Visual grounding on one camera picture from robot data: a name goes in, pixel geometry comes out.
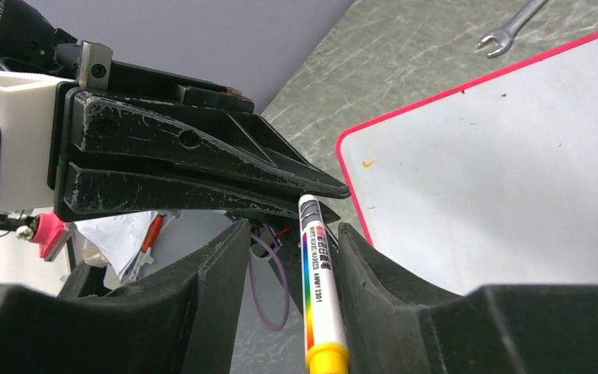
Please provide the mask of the whiteboard with red frame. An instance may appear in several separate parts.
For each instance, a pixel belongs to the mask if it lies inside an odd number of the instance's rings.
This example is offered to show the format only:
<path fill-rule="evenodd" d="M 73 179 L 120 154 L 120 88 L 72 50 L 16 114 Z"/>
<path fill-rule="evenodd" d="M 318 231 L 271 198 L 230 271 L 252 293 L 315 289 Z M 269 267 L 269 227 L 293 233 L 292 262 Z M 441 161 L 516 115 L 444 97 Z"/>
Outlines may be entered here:
<path fill-rule="evenodd" d="M 598 31 L 343 132 L 367 240 L 426 281 L 598 284 Z"/>

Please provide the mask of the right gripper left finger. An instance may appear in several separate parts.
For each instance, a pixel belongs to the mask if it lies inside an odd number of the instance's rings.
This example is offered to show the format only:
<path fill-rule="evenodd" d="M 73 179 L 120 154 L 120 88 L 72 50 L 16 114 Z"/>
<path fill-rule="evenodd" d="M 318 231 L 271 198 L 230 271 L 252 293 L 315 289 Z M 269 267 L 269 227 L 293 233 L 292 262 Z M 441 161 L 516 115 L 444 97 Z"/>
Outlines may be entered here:
<path fill-rule="evenodd" d="M 246 220 L 102 297 L 0 284 L 0 373 L 227 373 L 250 244 Z"/>

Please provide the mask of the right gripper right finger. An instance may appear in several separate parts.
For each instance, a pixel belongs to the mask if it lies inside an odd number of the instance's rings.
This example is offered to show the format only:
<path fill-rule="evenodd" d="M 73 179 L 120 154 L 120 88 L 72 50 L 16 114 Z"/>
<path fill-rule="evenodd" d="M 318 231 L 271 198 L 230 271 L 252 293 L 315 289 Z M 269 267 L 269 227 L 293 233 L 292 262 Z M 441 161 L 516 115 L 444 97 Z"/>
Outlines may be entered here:
<path fill-rule="evenodd" d="M 487 285 L 464 296 L 339 226 L 354 373 L 598 373 L 598 285 Z"/>

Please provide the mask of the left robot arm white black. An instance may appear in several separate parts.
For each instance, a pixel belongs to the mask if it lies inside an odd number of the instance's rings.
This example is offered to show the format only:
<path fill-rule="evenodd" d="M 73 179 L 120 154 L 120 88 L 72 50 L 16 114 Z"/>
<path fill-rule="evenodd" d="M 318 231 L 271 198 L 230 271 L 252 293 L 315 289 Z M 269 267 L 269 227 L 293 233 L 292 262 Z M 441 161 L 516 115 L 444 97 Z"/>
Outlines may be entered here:
<path fill-rule="evenodd" d="M 0 1 L 0 212 L 63 221 L 221 210 L 266 222 L 349 188 L 312 165 L 252 100 L 115 61 L 24 1 Z"/>

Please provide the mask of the yellow marker cap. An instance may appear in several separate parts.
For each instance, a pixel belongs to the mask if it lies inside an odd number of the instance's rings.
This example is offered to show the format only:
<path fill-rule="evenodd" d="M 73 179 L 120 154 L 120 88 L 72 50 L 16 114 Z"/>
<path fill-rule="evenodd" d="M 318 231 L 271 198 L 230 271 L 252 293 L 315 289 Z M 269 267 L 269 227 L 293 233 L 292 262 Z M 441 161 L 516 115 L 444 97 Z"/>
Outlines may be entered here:
<path fill-rule="evenodd" d="M 349 374 L 350 353 L 338 343 L 316 344 L 305 357 L 309 374 Z"/>

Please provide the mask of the white whiteboard marker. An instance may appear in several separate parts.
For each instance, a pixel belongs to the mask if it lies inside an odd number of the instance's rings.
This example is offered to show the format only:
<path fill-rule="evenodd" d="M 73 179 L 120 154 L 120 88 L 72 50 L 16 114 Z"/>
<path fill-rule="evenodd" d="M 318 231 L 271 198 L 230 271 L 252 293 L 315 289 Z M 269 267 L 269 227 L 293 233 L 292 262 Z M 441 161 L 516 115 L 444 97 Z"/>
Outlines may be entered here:
<path fill-rule="evenodd" d="M 325 348 L 347 357 L 329 238 L 318 199 L 303 195 L 298 201 L 298 212 L 306 354 Z"/>

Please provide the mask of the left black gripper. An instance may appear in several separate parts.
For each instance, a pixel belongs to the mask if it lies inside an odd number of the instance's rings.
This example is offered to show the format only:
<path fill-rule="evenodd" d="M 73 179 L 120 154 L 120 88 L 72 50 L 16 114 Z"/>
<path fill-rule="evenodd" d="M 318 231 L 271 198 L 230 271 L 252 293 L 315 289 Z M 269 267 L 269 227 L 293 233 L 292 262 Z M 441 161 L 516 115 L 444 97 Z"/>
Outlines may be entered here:
<path fill-rule="evenodd" d="M 305 194 L 350 196 L 343 182 L 252 113 L 254 102 L 240 91 L 115 62 L 109 47 L 88 45 L 107 53 L 87 64 L 88 77 L 97 72 L 111 96 L 88 90 L 73 96 L 78 83 L 56 87 L 47 184 L 61 219 L 146 210 L 295 217 Z M 65 162 L 68 141 L 79 163 Z"/>

